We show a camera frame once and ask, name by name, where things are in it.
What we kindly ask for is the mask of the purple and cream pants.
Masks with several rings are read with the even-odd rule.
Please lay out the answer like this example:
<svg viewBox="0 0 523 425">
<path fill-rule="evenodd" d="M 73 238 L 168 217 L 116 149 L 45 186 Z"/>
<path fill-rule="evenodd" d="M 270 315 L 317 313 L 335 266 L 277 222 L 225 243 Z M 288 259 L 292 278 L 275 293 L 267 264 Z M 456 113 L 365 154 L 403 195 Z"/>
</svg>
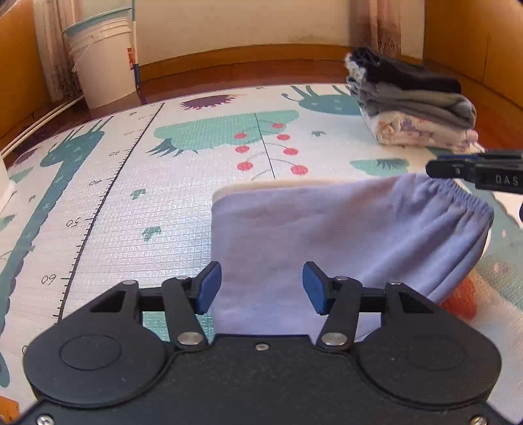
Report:
<svg viewBox="0 0 523 425">
<path fill-rule="evenodd" d="M 493 220 L 484 200 L 423 174 L 223 187 L 212 204 L 211 258 L 223 269 L 214 330 L 317 337 L 325 320 L 302 286 L 308 261 L 441 302 L 480 259 Z"/>
</svg>

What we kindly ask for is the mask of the grey folded garment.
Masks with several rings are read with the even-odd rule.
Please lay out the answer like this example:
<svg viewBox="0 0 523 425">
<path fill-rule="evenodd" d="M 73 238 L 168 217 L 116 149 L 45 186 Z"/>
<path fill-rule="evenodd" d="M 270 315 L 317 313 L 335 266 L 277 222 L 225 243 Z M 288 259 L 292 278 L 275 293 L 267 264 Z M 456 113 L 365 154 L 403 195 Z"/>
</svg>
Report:
<svg viewBox="0 0 523 425">
<path fill-rule="evenodd" d="M 367 115 L 399 111 L 463 130 L 475 127 L 477 112 L 464 95 L 427 90 L 402 90 L 388 83 L 347 79 L 347 87 Z"/>
</svg>

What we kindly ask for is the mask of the floral folded garment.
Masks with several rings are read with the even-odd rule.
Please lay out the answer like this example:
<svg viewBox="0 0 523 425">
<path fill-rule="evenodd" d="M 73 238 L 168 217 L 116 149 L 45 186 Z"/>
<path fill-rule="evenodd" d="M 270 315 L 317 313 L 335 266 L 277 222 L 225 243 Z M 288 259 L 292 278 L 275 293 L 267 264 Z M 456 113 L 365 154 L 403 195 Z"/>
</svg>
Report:
<svg viewBox="0 0 523 425">
<path fill-rule="evenodd" d="M 479 134 L 474 129 L 455 129 L 400 111 L 385 111 L 370 116 L 361 109 L 361 115 L 376 140 L 383 145 L 466 152 L 479 140 Z"/>
</svg>

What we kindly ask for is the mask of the black folded garment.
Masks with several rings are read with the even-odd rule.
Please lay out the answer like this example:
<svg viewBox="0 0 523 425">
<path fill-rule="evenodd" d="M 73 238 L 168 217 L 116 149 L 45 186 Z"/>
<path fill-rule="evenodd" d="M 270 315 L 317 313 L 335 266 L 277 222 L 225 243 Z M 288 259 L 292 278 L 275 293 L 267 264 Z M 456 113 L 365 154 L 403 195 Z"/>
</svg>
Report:
<svg viewBox="0 0 523 425">
<path fill-rule="evenodd" d="M 349 76 L 360 83 L 385 83 L 401 90 L 425 90 L 461 94 L 458 80 L 432 73 L 423 66 L 381 55 L 366 47 L 354 49 L 345 57 Z"/>
</svg>

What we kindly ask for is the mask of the cartoon animal play mat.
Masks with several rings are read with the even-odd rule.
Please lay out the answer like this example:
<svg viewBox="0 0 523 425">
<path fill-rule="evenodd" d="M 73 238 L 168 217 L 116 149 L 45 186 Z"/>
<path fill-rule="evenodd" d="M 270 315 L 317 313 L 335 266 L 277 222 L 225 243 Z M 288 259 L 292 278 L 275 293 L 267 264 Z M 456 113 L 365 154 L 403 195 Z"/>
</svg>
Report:
<svg viewBox="0 0 523 425">
<path fill-rule="evenodd" d="M 380 144 L 344 85 L 186 96 L 97 118 L 22 154 L 1 213 L 1 396 L 10 424 L 519 424 L 522 195 L 441 302 L 389 282 L 349 351 L 214 330 L 176 350 L 139 290 L 210 262 L 213 196 L 235 184 L 426 173 L 466 152 Z"/>
</svg>

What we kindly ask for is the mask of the pink lace curtain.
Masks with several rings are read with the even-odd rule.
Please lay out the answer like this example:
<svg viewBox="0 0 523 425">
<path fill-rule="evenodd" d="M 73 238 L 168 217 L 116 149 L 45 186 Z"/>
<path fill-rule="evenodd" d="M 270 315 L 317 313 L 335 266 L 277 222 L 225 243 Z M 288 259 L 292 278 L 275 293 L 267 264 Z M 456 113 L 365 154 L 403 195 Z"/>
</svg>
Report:
<svg viewBox="0 0 523 425">
<path fill-rule="evenodd" d="M 349 2 L 349 35 L 353 47 L 388 56 L 401 53 L 401 3 L 394 0 Z"/>
</svg>

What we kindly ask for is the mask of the orange card tag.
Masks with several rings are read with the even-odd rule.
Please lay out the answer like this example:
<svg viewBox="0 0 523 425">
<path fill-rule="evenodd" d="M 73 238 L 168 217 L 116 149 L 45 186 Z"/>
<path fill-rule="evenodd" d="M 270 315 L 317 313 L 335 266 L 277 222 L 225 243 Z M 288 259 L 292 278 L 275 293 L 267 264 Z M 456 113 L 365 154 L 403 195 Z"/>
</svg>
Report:
<svg viewBox="0 0 523 425">
<path fill-rule="evenodd" d="M 20 416 L 20 404 L 13 399 L 0 396 L 1 424 L 10 424 Z"/>
</svg>

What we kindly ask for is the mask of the white plastic bucket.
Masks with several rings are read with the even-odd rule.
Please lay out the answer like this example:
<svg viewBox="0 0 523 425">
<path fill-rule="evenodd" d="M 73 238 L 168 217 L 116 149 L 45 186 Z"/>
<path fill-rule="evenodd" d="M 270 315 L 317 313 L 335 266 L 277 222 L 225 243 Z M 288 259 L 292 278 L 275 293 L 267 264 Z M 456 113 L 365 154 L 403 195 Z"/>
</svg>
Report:
<svg viewBox="0 0 523 425">
<path fill-rule="evenodd" d="M 63 31 L 88 108 L 97 109 L 136 91 L 131 8 L 104 11 Z"/>
</svg>

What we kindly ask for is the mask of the blue handled mop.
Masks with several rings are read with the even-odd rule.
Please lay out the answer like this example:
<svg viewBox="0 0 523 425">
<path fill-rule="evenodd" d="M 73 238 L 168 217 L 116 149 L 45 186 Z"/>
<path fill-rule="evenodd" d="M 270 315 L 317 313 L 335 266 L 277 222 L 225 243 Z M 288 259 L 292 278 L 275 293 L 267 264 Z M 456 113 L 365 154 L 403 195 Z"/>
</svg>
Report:
<svg viewBox="0 0 523 425">
<path fill-rule="evenodd" d="M 137 95 L 141 95 L 141 78 L 140 78 L 140 65 L 138 58 L 138 49 L 137 49 L 137 1 L 130 1 L 130 22 L 131 22 L 131 48 L 132 48 L 132 65 L 133 65 L 133 74 L 135 78 L 135 86 Z"/>
</svg>

